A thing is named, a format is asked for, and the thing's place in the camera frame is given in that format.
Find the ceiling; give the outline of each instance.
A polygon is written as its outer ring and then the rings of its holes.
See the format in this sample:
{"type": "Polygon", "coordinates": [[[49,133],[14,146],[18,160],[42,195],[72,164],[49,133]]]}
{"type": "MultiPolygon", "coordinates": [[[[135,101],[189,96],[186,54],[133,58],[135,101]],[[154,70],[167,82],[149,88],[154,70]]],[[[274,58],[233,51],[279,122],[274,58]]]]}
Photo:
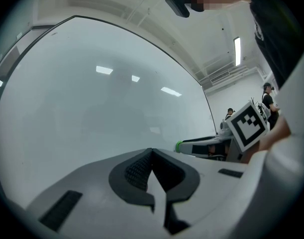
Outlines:
{"type": "Polygon", "coordinates": [[[191,11],[189,18],[182,18],[165,0],[38,0],[35,24],[74,14],[91,15],[138,33],[172,55],[204,89],[213,86],[211,78],[227,70],[257,66],[254,20],[246,2],[191,11]],[[233,40],[238,36],[242,63],[235,67],[233,40]]]}

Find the black t-shirt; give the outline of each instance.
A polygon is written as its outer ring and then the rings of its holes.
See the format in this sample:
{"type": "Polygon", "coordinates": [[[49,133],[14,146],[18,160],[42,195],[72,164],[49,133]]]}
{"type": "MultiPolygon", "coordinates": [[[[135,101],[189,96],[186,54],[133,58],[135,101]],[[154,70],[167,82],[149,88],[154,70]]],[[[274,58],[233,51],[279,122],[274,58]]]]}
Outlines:
{"type": "MultiPolygon", "coordinates": [[[[268,108],[270,109],[270,105],[273,104],[273,99],[272,97],[269,95],[269,94],[266,94],[264,97],[263,97],[263,100],[262,100],[262,103],[268,108]]],[[[272,110],[270,110],[270,117],[269,117],[269,120],[273,120],[273,121],[276,121],[279,117],[279,113],[278,112],[273,112],[272,110]]]]}
{"type": "Polygon", "coordinates": [[[304,52],[304,6],[294,0],[251,0],[250,9],[257,44],[281,88],[304,52]]]}

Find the person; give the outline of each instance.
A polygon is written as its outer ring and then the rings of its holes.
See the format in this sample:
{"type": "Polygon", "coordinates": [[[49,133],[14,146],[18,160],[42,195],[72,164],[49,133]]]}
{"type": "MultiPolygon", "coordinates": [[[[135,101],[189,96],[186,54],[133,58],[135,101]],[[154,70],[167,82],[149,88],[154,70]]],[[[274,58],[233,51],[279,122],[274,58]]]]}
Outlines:
{"type": "Polygon", "coordinates": [[[231,117],[231,115],[234,113],[234,110],[232,108],[229,108],[227,111],[227,115],[225,117],[225,120],[231,117]]]}
{"type": "Polygon", "coordinates": [[[272,93],[272,86],[269,82],[266,82],[263,85],[263,95],[262,95],[262,103],[268,108],[270,109],[270,117],[268,118],[268,122],[270,123],[270,130],[272,130],[275,125],[276,122],[278,120],[279,117],[279,113],[278,111],[280,110],[278,107],[276,107],[273,104],[273,99],[271,97],[271,93],[272,93]]]}
{"type": "MultiPolygon", "coordinates": [[[[241,0],[192,0],[203,9],[222,8],[241,0]]],[[[279,89],[289,78],[304,53],[304,0],[242,0],[250,3],[255,21],[255,40],[267,60],[279,89]]],[[[273,129],[245,155],[250,157],[260,150],[289,136],[291,131],[284,117],[279,117],[273,129]]]]}

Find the person wearing cap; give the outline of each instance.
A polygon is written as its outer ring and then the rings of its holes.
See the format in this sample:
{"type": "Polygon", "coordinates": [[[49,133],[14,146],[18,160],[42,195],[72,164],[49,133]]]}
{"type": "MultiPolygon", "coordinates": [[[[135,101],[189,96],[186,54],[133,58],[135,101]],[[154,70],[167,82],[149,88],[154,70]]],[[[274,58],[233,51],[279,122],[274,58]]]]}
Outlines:
{"type": "Polygon", "coordinates": [[[279,114],[278,110],[280,110],[278,107],[274,106],[273,99],[271,97],[271,92],[274,90],[274,88],[271,86],[269,82],[266,82],[263,85],[263,95],[262,95],[262,103],[270,109],[270,117],[268,118],[268,122],[270,123],[270,130],[274,128],[279,114]]]}
{"type": "Polygon", "coordinates": [[[234,112],[234,110],[233,110],[232,108],[229,108],[229,109],[228,109],[228,112],[227,112],[227,115],[226,115],[226,117],[225,117],[225,120],[227,120],[228,118],[230,118],[231,115],[233,114],[233,112],[234,112]]]}

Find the ceiling duct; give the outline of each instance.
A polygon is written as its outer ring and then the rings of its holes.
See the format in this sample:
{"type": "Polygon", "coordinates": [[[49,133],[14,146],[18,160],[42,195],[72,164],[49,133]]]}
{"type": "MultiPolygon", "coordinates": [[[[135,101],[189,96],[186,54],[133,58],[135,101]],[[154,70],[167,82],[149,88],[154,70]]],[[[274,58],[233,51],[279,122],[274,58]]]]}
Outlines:
{"type": "Polygon", "coordinates": [[[227,77],[229,75],[230,75],[230,72],[226,71],[226,72],[224,72],[222,74],[219,74],[218,76],[210,79],[210,81],[211,81],[211,83],[215,83],[215,82],[217,82],[217,81],[219,81],[219,80],[221,80],[221,79],[223,79],[223,78],[225,78],[225,77],[227,77]]]}

